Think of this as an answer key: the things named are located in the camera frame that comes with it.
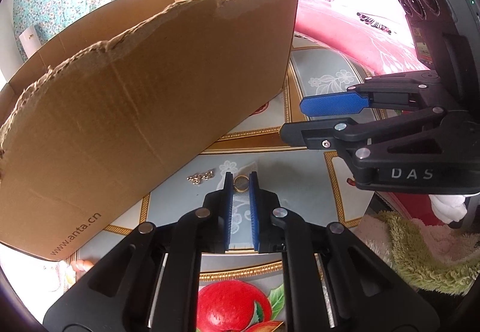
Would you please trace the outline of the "white fluffy towel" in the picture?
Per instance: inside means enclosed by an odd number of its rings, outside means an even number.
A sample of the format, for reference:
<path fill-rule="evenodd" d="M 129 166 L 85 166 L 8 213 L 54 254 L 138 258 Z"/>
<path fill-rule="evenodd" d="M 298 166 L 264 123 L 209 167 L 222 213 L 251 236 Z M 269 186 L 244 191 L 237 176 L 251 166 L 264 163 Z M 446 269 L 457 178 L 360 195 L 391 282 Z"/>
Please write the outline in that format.
<path fill-rule="evenodd" d="M 389 267 L 394 268 L 391 238 L 386 223 L 365 215 L 354 228 L 355 235 Z"/>

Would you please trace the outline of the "green fluffy towel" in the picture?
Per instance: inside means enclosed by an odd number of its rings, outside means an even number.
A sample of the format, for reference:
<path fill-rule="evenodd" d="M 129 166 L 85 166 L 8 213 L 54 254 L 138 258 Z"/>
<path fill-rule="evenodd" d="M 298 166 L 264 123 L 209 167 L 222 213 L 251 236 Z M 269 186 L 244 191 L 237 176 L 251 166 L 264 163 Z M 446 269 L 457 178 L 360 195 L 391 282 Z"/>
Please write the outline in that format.
<path fill-rule="evenodd" d="M 442 294 L 468 294 L 479 277 L 479 234 L 448 225 L 425 225 L 394 212 L 381 212 L 395 272 L 409 285 Z"/>

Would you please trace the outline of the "pink blanket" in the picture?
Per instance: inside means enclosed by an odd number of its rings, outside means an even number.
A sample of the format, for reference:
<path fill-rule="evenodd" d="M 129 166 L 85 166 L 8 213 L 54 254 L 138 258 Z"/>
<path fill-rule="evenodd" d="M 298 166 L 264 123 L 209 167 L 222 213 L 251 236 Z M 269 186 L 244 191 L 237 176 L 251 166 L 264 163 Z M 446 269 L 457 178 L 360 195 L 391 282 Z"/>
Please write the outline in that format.
<path fill-rule="evenodd" d="M 324 0 L 298 0 L 295 31 L 368 67 L 374 74 L 427 70 L 414 46 L 334 10 Z"/>

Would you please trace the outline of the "fruit pattern table cloth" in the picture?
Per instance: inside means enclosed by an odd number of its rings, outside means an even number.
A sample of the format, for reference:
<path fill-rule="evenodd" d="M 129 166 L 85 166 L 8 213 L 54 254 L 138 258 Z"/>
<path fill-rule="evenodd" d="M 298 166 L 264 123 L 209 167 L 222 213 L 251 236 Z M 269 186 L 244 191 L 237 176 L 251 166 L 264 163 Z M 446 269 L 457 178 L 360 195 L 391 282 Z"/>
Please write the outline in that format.
<path fill-rule="evenodd" d="M 360 223 L 373 197 L 358 190 L 336 152 L 286 146 L 281 126 L 304 119 L 300 100 L 308 95 L 344 91 L 370 72 L 343 53 L 296 36 L 283 91 L 203 154 L 95 236 L 74 256 L 82 269 L 99 261 L 142 222 L 165 225 L 202 205 L 206 194 L 233 175 L 230 250 L 202 256 L 198 328 L 201 331 L 281 331 L 286 310 L 281 255 L 259 254 L 251 243 L 248 177 L 277 194 L 282 207 L 307 222 Z"/>

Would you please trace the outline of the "white glove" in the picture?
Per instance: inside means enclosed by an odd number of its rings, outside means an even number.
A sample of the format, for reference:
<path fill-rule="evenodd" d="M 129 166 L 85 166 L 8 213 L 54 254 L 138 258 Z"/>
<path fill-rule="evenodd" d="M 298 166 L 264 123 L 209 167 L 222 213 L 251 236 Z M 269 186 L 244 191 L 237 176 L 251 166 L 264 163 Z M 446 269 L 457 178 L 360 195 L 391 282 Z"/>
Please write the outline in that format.
<path fill-rule="evenodd" d="M 433 214 L 443 223 L 459 222 L 467 214 L 465 195 L 429 195 Z"/>

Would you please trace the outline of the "brown cardboard box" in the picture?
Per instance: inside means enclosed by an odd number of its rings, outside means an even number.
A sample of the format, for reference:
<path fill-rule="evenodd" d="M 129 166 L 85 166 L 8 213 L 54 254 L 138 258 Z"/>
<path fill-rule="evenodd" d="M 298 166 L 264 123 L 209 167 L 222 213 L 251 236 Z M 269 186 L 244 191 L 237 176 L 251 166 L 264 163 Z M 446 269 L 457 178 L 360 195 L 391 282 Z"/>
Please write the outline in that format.
<path fill-rule="evenodd" d="M 298 0 L 114 0 L 1 89 L 1 243 L 69 257 L 284 85 Z"/>

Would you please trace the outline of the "rolled pink mat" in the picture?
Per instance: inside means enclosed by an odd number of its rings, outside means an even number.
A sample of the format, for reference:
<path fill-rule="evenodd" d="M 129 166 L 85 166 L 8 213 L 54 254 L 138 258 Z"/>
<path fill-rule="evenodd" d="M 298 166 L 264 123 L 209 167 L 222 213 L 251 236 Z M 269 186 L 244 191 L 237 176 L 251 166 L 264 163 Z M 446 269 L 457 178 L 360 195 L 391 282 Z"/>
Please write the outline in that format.
<path fill-rule="evenodd" d="M 27 27 L 20 34 L 19 39 L 28 59 L 41 48 L 41 41 L 35 26 Z"/>

